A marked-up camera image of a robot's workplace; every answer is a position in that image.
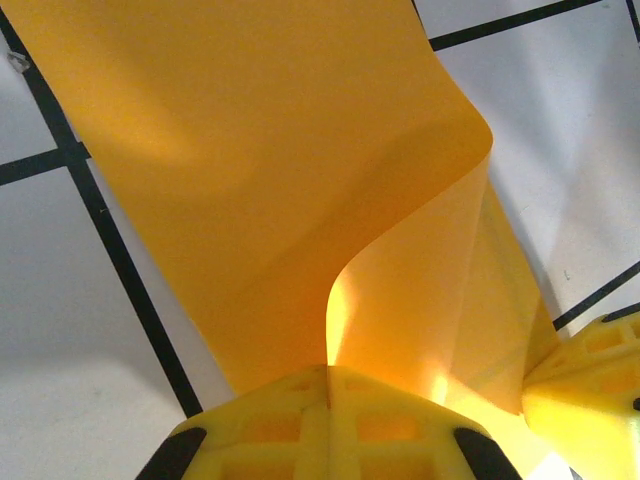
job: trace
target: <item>white surface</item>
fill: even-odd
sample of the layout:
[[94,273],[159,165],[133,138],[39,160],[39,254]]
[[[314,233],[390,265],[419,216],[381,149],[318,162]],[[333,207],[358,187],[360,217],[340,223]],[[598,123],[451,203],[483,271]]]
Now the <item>white surface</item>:
[[90,161],[90,166],[111,216],[127,245],[202,407],[208,409],[231,400],[234,394],[202,337],[173,295],[93,161]]
[[516,13],[542,7],[554,0],[415,0],[429,38],[439,37]]
[[626,4],[439,57],[494,132],[494,185],[556,317],[640,259],[640,51]]
[[0,34],[0,165],[56,148],[22,75],[7,60]]
[[134,478],[184,415],[66,169],[0,187],[0,272],[0,478]]

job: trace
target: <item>yellow lattice bracket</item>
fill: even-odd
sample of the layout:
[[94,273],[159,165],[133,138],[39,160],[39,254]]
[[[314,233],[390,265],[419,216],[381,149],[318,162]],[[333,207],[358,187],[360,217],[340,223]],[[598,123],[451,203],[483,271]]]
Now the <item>yellow lattice bracket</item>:
[[640,478],[640,313],[599,317],[525,381],[530,428],[586,478]]
[[288,376],[181,424],[139,480],[520,478],[471,420],[344,367]]

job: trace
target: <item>curved yellow sheet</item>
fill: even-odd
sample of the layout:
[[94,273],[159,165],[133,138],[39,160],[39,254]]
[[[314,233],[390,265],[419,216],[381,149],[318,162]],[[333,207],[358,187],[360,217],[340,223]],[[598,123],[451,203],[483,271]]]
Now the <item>curved yellow sheet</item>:
[[[238,392],[330,361],[521,428],[518,376],[555,335],[491,230],[489,128],[408,0],[3,9]],[[513,321],[517,345],[469,346]]]
[[410,2],[3,6],[238,391],[326,363],[342,268],[491,145]]

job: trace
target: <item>black grid line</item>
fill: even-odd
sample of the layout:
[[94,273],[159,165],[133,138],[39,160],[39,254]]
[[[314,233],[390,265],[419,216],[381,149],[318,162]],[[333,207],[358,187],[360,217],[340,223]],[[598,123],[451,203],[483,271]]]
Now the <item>black grid line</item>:
[[551,5],[545,5],[544,7],[534,8],[533,10],[516,13],[515,15],[510,15],[481,25],[458,30],[457,32],[434,37],[430,39],[429,42],[431,43],[431,48],[437,52],[445,48],[455,47],[456,45],[471,42],[472,40],[569,12],[576,8],[586,7],[587,5],[592,5],[600,1],[602,0],[563,0],[552,3]]
[[612,294],[615,290],[620,288],[622,285],[627,283],[633,277],[640,273],[640,261],[633,264],[631,267],[626,269],[620,275],[618,275],[613,280],[605,283],[598,290],[593,292],[587,298],[582,300],[580,303],[575,305],[574,307],[567,310],[565,313],[560,315],[553,321],[553,326],[556,330],[560,330],[563,327],[566,327],[571,323],[571,321],[575,320],[576,317],[582,315],[584,312],[593,307],[596,303],[602,300],[604,297]]
[[627,0],[627,10],[629,10],[629,17],[631,17],[631,25],[633,25],[633,31],[636,34],[636,41],[640,45],[640,21],[638,21],[638,12],[633,0]]
[[[2,9],[0,9],[0,31],[4,34],[12,51],[30,58],[27,49]],[[31,176],[29,174],[34,170],[34,174],[38,174],[42,173],[39,169],[49,171],[60,166],[68,168],[85,208],[98,231],[104,248],[122,282],[129,301],[138,315],[142,328],[180,406],[187,417],[201,413],[203,411],[202,405],[171,344],[164,325],[162,325],[162,321],[140,278],[140,274],[106,206],[102,193],[91,174],[87,164],[89,154],[84,145],[76,141],[58,100],[44,80],[37,65],[32,60],[30,60],[30,63],[31,67],[24,73],[24,78],[58,149],[11,162],[7,164],[8,167],[3,166],[3,171],[6,170],[8,173],[12,173],[12,178],[17,180]],[[43,166],[35,166],[43,158],[45,160]]]
[[0,165],[0,187],[64,166],[66,166],[64,157],[58,150],[51,150],[21,160],[14,160],[13,162]]

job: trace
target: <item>grid hole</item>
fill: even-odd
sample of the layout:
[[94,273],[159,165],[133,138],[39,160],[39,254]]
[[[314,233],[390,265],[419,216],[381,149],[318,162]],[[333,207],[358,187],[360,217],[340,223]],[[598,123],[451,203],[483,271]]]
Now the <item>grid hole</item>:
[[433,464],[426,458],[362,458],[361,480],[436,480]]
[[299,413],[256,416],[245,425],[241,440],[247,443],[297,442],[301,422]]
[[229,463],[222,469],[222,480],[293,480],[291,463]]
[[358,440],[361,442],[394,442],[417,440],[420,425],[415,418],[395,413],[373,413],[358,416]]
[[607,372],[600,378],[600,389],[604,393],[621,393],[638,387],[633,365]]

